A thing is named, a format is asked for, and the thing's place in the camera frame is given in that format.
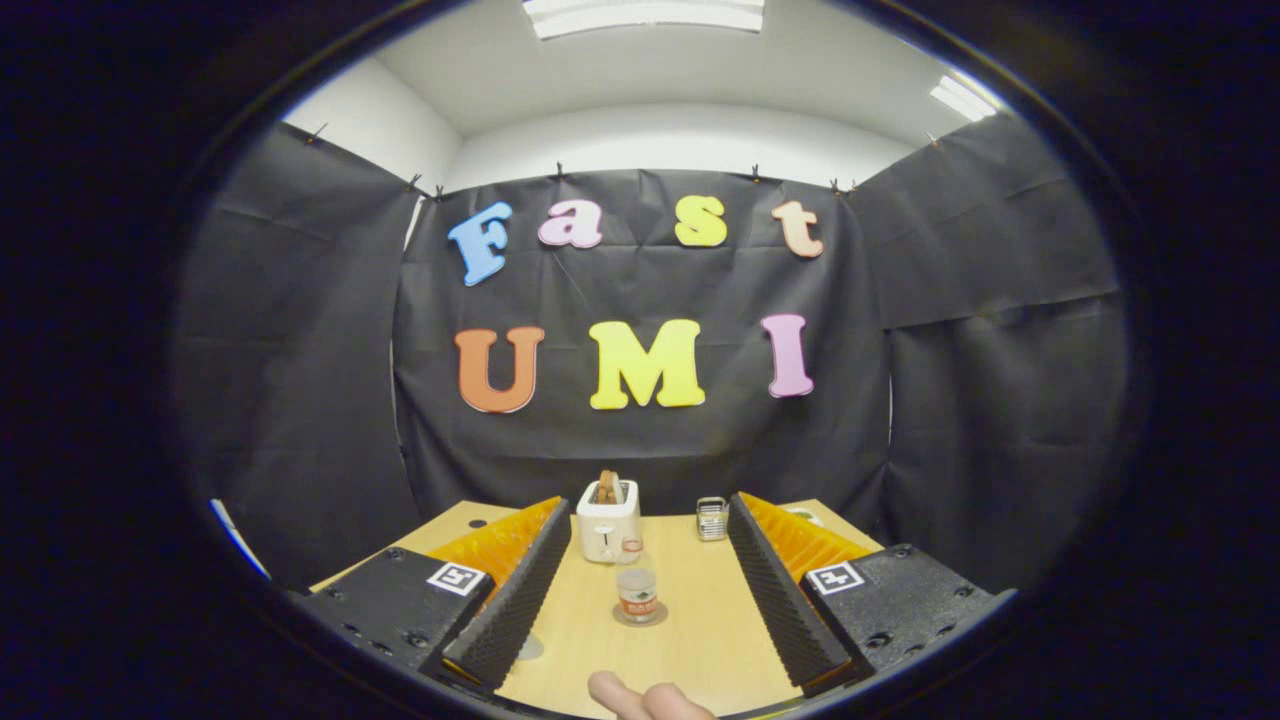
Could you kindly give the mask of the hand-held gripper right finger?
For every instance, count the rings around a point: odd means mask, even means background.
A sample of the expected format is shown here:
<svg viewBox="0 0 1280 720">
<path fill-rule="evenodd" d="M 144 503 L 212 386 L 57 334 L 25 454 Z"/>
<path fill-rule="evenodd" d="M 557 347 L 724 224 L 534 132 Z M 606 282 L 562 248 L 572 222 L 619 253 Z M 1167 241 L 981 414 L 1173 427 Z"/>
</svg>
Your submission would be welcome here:
<svg viewBox="0 0 1280 720">
<path fill-rule="evenodd" d="M 745 492 L 727 534 L 792 685 L 805 697 L 931 656 L 1018 594 L 992 593 L 914 544 L 872 550 Z"/>
</svg>

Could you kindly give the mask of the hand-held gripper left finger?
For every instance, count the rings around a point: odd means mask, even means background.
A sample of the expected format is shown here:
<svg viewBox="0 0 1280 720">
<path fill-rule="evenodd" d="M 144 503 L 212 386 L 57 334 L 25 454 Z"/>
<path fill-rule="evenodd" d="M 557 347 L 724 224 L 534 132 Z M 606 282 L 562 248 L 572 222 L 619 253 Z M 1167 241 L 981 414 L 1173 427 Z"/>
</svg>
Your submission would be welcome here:
<svg viewBox="0 0 1280 720">
<path fill-rule="evenodd" d="M 426 553 L 390 546 L 294 602 L 413 679 L 490 694 L 525 646 L 570 539 L 570 503 L 550 497 Z"/>
</svg>

